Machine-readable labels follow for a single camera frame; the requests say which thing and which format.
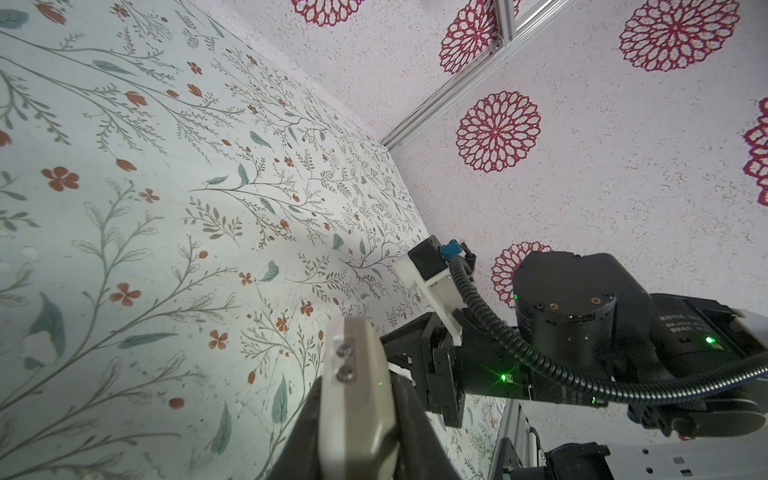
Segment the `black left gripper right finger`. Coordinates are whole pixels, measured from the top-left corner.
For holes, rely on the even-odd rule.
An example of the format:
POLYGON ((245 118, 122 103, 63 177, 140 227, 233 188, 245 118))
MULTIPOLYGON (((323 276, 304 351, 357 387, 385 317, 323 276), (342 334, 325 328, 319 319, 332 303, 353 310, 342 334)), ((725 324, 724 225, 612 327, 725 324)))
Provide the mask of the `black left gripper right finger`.
POLYGON ((458 480, 412 382, 392 373, 391 386, 400 442, 394 479, 458 480))

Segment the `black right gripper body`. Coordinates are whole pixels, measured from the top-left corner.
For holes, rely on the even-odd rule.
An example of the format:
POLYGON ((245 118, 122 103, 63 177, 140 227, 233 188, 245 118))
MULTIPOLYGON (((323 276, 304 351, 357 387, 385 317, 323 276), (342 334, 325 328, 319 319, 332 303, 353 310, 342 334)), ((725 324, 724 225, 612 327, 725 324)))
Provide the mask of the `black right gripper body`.
POLYGON ((468 395, 529 400, 530 373, 473 323, 467 310, 460 345, 434 312, 381 337, 387 360, 410 373, 425 410, 460 428, 468 395))

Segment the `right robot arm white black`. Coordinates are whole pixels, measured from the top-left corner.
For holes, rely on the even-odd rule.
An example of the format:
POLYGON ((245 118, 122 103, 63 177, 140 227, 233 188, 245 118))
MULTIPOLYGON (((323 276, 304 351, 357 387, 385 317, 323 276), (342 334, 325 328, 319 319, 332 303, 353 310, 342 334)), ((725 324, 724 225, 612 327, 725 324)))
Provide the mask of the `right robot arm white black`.
POLYGON ((727 438, 766 423, 767 350, 716 301, 651 294, 613 256, 539 251, 492 274, 504 323, 474 286, 472 254, 410 254, 432 309, 385 335, 426 409, 460 427, 467 395, 601 409, 664 435, 727 438))

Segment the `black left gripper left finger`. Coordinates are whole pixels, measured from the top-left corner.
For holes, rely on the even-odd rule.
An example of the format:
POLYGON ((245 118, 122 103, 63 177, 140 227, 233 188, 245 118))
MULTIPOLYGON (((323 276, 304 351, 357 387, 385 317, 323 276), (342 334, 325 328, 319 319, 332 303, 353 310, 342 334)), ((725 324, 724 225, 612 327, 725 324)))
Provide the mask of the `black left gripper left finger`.
POLYGON ((317 480, 322 477, 319 454, 319 419, 322 378, 318 377, 301 408, 285 447, 268 480, 317 480))

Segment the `beige remote control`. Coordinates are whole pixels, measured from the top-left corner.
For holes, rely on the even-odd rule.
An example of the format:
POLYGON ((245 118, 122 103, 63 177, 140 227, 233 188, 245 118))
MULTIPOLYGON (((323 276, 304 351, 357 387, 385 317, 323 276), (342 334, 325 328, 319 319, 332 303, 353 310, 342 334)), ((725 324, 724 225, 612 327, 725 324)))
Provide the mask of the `beige remote control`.
POLYGON ((371 322, 337 317, 325 334, 318 455, 324 479, 392 479, 397 417, 385 351, 371 322))

